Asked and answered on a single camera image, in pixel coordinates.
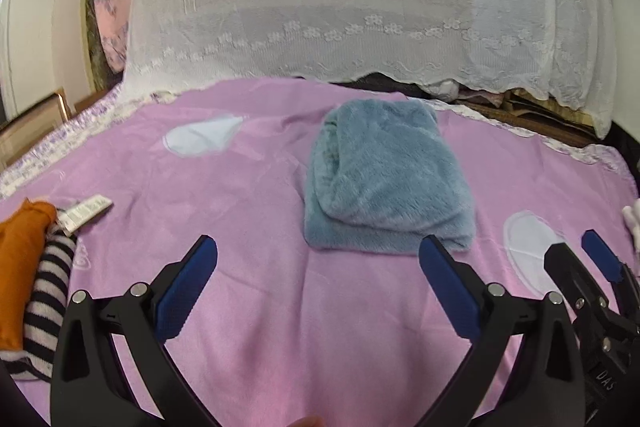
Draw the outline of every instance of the blue rubber tip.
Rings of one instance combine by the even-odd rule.
[[[216,242],[206,237],[158,302],[156,339],[160,343],[178,336],[217,263]]]
[[[475,342],[481,334],[480,309],[476,300],[430,238],[425,237],[420,243],[418,258],[456,334]]]
[[[582,249],[609,282],[622,282],[622,263],[595,230],[582,234]]]

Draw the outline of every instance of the blue fluffy towel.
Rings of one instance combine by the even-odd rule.
[[[332,110],[307,172],[308,244],[416,255],[430,233],[450,250],[466,250],[476,233],[469,187],[433,110],[382,100]]]

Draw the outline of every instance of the metal screw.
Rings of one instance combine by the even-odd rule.
[[[506,292],[506,290],[504,289],[504,286],[502,286],[500,283],[497,283],[497,282],[492,282],[486,288],[489,290],[489,293],[491,293],[491,295],[493,295],[494,297],[502,297]]]
[[[81,303],[82,301],[84,301],[86,299],[86,291],[84,290],[78,290],[76,293],[74,293],[71,297],[71,300],[73,302],[75,302],[76,304]]]
[[[147,286],[145,283],[136,282],[129,291],[134,297],[142,297],[146,293],[146,288]]]
[[[553,304],[562,304],[562,296],[558,292],[549,292],[549,300]]]

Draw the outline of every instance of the orange fabric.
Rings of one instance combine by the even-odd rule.
[[[45,201],[24,200],[18,211],[0,223],[0,349],[22,349],[22,317],[49,225],[56,208]]]

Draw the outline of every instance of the black and white striped clothing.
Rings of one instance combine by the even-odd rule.
[[[23,350],[0,351],[0,359],[14,380],[51,379],[77,241],[75,235],[67,237],[57,223],[47,232],[24,312]]]

